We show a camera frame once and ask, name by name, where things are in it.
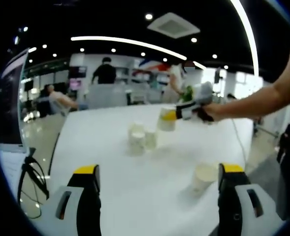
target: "curved light strip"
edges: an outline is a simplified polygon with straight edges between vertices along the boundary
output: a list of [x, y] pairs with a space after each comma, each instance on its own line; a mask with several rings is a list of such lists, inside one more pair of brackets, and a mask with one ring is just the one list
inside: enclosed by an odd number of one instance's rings
[[255, 43], [254, 34], [253, 34], [253, 31], [251, 28], [249, 18], [247, 16], [240, 0], [230, 0], [230, 1], [231, 1], [232, 5], [234, 6], [234, 8], [236, 9], [236, 11], [237, 11], [237, 13], [242, 21], [245, 32], [247, 34], [248, 41], [250, 44], [251, 54], [252, 54], [254, 75], [258, 76], [258, 51], [257, 51], [257, 46]]
[[200, 63], [198, 63], [198, 62], [196, 62], [196, 61], [193, 61], [193, 63], [194, 63], [194, 65], [195, 65], [196, 67], [199, 67], [199, 68], [201, 68], [202, 70], [206, 70], [206, 66], [204, 66], [204, 65], [202, 65], [202, 64], [200, 64]]
[[30, 48], [30, 49], [28, 50], [28, 53], [32, 53], [32, 52], [34, 52], [34, 51], [36, 51], [36, 47]]
[[[136, 41], [136, 40], [131, 40], [131, 39], [126, 39], [126, 38], [116, 38], [116, 37], [106, 37], [106, 36], [79, 36], [79, 37], [72, 37], [70, 38], [71, 41], [80, 41], [80, 40], [104, 40], [104, 41], [114, 41], [114, 42], [121, 42], [121, 43], [129, 43], [129, 44], [134, 44], [134, 45], [138, 45], [138, 46], [142, 46], [142, 47], [146, 47], [146, 48], [151, 48], [163, 53], [167, 53], [169, 55], [172, 55], [174, 57], [177, 57], [179, 59], [182, 60], [186, 60], [187, 57], [184, 55], [181, 55], [179, 53], [176, 53], [174, 51], [153, 45], [153, 44], [149, 44], [149, 43], [144, 43], [144, 42], [140, 42], [140, 41]], [[205, 69], [206, 67], [203, 66], [202, 64], [199, 64], [197, 62], [194, 62], [194, 64], [201, 68], [201, 69]]]

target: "human hand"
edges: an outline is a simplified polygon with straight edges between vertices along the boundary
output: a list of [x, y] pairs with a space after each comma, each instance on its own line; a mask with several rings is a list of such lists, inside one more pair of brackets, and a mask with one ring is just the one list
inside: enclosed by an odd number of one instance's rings
[[220, 113], [221, 104], [211, 103], [209, 105], [203, 106], [197, 110], [197, 116], [203, 121], [221, 121], [224, 116]]

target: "desk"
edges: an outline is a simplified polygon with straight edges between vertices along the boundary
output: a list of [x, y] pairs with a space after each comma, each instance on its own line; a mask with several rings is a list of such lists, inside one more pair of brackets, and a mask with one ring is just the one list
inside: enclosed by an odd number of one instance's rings
[[[217, 183], [201, 197], [190, 189], [199, 162], [230, 162], [244, 167], [233, 123], [205, 125], [177, 121], [176, 131], [159, 133], [158, 148], [129, 155], [128, 126], [155, 127], [163, 105], [141, 105], [70, 113], [53, 158], [50, 191], [67, 185], [83, 165], [100, 165], [103, 236], [206, 236], [219, 222]], [[235, 124], [248, 156], [253, 123]]]

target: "white paper cup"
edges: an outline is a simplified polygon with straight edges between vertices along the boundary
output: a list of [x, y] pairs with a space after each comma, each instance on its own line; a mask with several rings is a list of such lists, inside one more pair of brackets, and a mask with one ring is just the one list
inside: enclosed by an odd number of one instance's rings
[[162, 131], [174, 131], [175, 130], [175, 123], [176, 120], [163, 120], [162, 117], [165, 116], [167, 113], [169, 113], [170, 111], [175, 111], [176, 108], [175, 107], [163, 107], [160, 111], [160, 116], [158, 119], [158, 129], [162, 130]]
[[194, 191], [205, 191], [218, 179], [218, 167], [215, 164], [201, 163], [193, 174], [192, 187]]
[[155, 130], [145, 131], [145, 147], [148, 150], [154, 150], [157, 147], [157, 133]]
[[145, 152], [145, 134], [132, 133], [130, 136], [130, 150], [132, 155], [139, 156]]
[[144, 133], [144, 132], [145, 132], [145, 129], [144, 129], [144, 124], [142, 122], [138, 122], [138, 121], [133, 122], [133, 124], [131, 124], [128, 130], [129, 142], [131, 140], [131, 135], [133, 133]]

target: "ceiling air vent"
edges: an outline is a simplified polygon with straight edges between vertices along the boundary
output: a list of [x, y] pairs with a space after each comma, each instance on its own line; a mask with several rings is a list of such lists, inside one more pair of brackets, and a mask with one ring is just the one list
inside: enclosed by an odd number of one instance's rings
[[155, 19], [147, 28], [171, 38], [180, 38], [200, 32], [199, 28], [171, 12]]

